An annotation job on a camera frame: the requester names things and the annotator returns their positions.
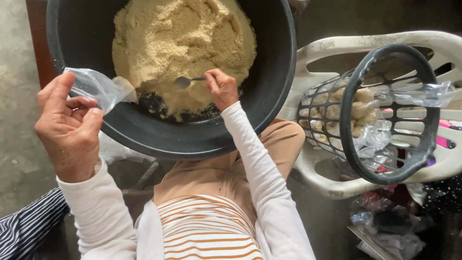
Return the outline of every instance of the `white cardigan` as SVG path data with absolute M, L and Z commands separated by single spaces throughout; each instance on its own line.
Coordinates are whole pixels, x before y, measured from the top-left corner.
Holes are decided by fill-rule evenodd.
M 300 216 L 275 163 L 258 139 L 240 102 L 221 114 L 239 150 L 257 211 L 257 242 L 265 260 L 314 260 Z M 81 183 L 58 179 L 75 216 L 79 250 L 85 260 L 162 260 L 164 238 L 156 205 L 149 201 L 135 228 L 122 193 L 106 163 Z

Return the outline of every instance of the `white sleeve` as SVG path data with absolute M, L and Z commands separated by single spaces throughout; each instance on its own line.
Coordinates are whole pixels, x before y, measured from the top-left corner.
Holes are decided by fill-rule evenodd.
M 241 154 L 258 222 L 272 259 L 314 260 L 286 181 L 255 134 L 240 102 L 228 107 L 221 116 Z
M 100 161 L 95 176 L 87 181 L 66 183 L 56 178 L 75 216 L 79 251 L 83 260 L 135 260 L 132 219 L 121 190 Z

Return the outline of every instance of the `black plastic basket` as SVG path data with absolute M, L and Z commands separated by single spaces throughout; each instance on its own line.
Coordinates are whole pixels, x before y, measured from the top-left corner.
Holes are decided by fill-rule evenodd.
M 400 71 L 405 71 L 404 74 L 412 72 L 412 76 L 396 76 L 398 74 L 397 72 Z M 376 81 L 379 80 L 380 83 L 371 84 L 371 82 L 373 82 L 371 79 L 375 79 Z M 390 165 L 379 163 L 374 160 L 374 157 L 360 158 L 353 143 L 351 124 L 353 100 L 359 89 L 377 86 L 388 86 L 391 89 L 392 84 L 393 88 L 395 88 L 396 85 L 400 84 L 400 82 L 406 84 L 423 83 L 422 85 L 424 86 L 425 84 L 437 84 L 437 79 L 427 59 L 412 47 L 402 44 L 392 44 L 375 49 L 366 55 L 357 68 L 346 72 L 343 75 L 334 77 L 322 84 L 316 85 L 311 88 L 309 92 L 306 92 L 302 101 L 304 99 L 315 100 L 316 97 L 320 97 L 320 95 L 323 94 L 325 97 L 325 93 L 328 94 L 328 97 L 326 102 L 323 104 L 313 104 L 310 102 L 308 105 L 303 105 L 303 103 L 300 102 L 298 111 L 300 112 L 302 109 L 309 109 L 310 113 L 309 116 L 302 116 L 299 113 L 297 115 L 298 122 L 303 119 L 308 122 L 311 122 L 312 120 L 322 121 L 322 131 L 315 130 L 311 126 L 307 127 L 306 125 L 302 125 L 303 129 L 307 133 L 307 138 L 310 139 L 311 142 L 316 142 L 321 148 L 346 159 L 352 169 L 365 180 L 381 185 L 400 183 L 412 176 L 422 167 L 425 167 L 435 150 L 440 109 L 425 107 L 425 118 L 406 119 L 399 118 L 397 116 L 398 109 L 408 109 L 410 107 L 416 107 L 416 105 L 401 105 L 396 102 L 390 102 L 386 105 L 383 105 L 383 102 L 380 104 L 381 111 L 384 109 L 393 110 L 392 116 L 384 119 L 391 125 L 390 133 L 392 136 L 401 135 L 419 138 L 419 144 L 415 147 L 403 147 L 392 143 L 389 143 L 387 146 L 406 149 L 410 152 L 410 154 L 412 154 L 412 157 L 410 158 L 402 159 L 395 157 L 395 155 L 384 153 L 383 150 L 376 151 L 375 155 L 386 156 L 389 159 L 401 162 L 397 164 L 398 167 L 391 167 Z M 326 91 L 320 91 L 327 84 L 333 84 L 333 87 Z M 345 89 L 341 101 L 331 101 L 331 94 L 342 88 Z M 340 116 L 338 118 L 328 118 L 326 116 L 327 113 L 324 113 L 321 118 L 314 117 L 312 114 L 312 108 L 314 107 L 318 110 L 321 108 L 324 109 L 324 111 L 327 111 L 328 107 L 331 105 L 338 105 L 340 107 Z M 327 131 L 326 125 L 330 122 L 339 123 L 339 136 L 333 135 L 331 132 Z M 396 131 L 395 129 L 395 125 L 398 122 L 422 122 L 424 124 L 424 128 L 420 134 L 403 133 Z M 315 133 L 318 134 L 317 136 L 325 135 L 327 141 L 321 142 L 317 140 L 314 138 Z M 340 139 L 343 150 L 340 150 L 332 145 L 331 142 L 333 138 Z M 377 171 L 368 168 L 365 165 L 368 161 L 381 165 L 386 169 L 386 173 L 378 173 Z

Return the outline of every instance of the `beige pants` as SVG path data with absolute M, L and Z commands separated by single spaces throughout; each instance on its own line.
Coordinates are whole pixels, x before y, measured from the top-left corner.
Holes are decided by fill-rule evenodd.
M 269 155 L 287 179 L 300 153 L 305 133 L 295 122 L 275 119 L 259 136 Z M 161 183 L 154 186 L 154 203 L 186 195 L 222 196 L 233 200 L 252 223 L 256 211 L 238 151 L 203 161 L 179 161 Z

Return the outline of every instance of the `hand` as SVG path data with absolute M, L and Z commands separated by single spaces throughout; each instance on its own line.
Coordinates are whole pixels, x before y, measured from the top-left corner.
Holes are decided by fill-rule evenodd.
M 67 99 L 75 75 L 65 72 L 37 94 L 40 118 L 35 131 L 42 141 L 61 181 L 77 183 L 90 179 L 99 160 L 98 133 L 104 112 L 96 99 Z
M 204 73 L 207 79 L 205 84 L 212 98 L 220 111 L 224 111 L 232 104 L 239 101 L 237 94 L 236 80 L 225 74 L 219 68 Z

